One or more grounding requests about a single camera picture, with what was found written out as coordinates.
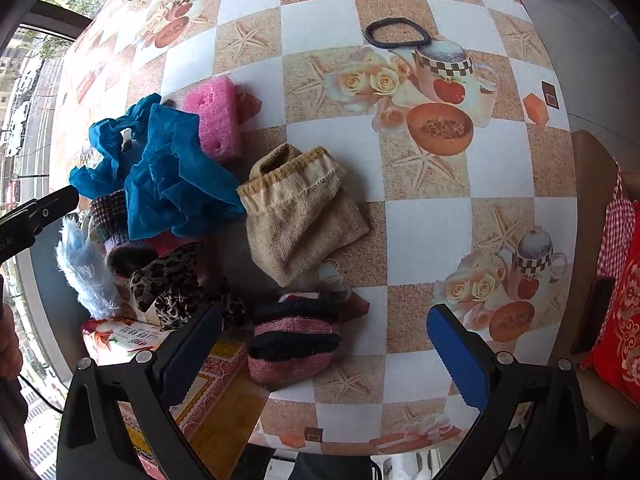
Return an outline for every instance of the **black and white checkered band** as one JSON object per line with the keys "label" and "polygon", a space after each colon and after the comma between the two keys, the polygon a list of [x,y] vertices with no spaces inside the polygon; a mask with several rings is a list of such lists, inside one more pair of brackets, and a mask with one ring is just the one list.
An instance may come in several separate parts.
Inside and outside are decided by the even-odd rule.
{"label": "black and white checkered band", "polygon": [[460,63],[447,63],[444,61],[434,61],[433,59],[418,57],[418,65],[424,66],[425,60],[429,63],[429,69],[434,74],[438,74],[441,76],[463,76],[472,74],[474,72],[474,67],[470,59],[467,59]]}
{"label": "black and white checkered band", "polygon": [[537,260],[526,260],[521,258],[520,256],[516,256],[516,267],[518,270],[526,274],[527,276],[532,276],[536,272],[542,272],[545,270],[551,263],[551,253],[547,254],[544,258],[538,258]]}

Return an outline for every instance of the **road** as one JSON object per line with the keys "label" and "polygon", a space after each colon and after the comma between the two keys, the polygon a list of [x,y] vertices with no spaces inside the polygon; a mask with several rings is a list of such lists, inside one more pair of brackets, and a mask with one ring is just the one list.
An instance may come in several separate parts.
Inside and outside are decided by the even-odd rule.
{"label": "road", "polygon": [[[47,59],[31,97],[31,109],[27,118],[22,149],[15,157],[15,173],[18,176],[49,173],[49,152],[56,94],[62,73],[63,58]],[[40,198],[49,192],[49,177],[22,178],[20,203]]]}

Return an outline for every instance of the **pink sponge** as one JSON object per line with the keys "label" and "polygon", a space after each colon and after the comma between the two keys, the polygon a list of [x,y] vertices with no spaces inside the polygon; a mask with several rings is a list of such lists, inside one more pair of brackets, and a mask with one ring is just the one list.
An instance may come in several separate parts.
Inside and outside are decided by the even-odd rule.
{"label": "pink sponge", "polygon": [[187,94],[184,111],[200,116],[200,147],[209,158],[226,162],[242,157],[236,86],[226,75],[204,82]]}

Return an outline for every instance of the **floor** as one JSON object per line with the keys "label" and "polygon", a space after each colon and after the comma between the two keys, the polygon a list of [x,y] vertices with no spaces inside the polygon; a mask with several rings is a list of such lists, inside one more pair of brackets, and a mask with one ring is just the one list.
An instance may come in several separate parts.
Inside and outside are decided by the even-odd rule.
{"label": "floor", "polygon": [[623,170],[640,170],[640,43],[615,7],[608,0],[522,1],[558,75],[571,129],[595,135]]}

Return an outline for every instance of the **pink checkered fabric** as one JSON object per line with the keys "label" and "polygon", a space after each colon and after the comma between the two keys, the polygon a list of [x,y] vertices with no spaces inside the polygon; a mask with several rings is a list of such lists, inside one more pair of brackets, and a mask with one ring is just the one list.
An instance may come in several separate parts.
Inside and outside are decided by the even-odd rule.
{"label": "pink checkered fabric", "polygon": [[615,278],[616,286],[614,293],[611,295],[607,315],[600,327],[597,341],[600,341],[602,337],[614,298],[617,295],[618,282],[625,267],[626,254],[634,236],[635,226],[636,214],[634,206],[631,200],[622,193],[622,179],[620,178],[620,168],[618,168],[618,180],[616,189],[613,192],[613,199],[607,204],[596,268],[596,278]]}

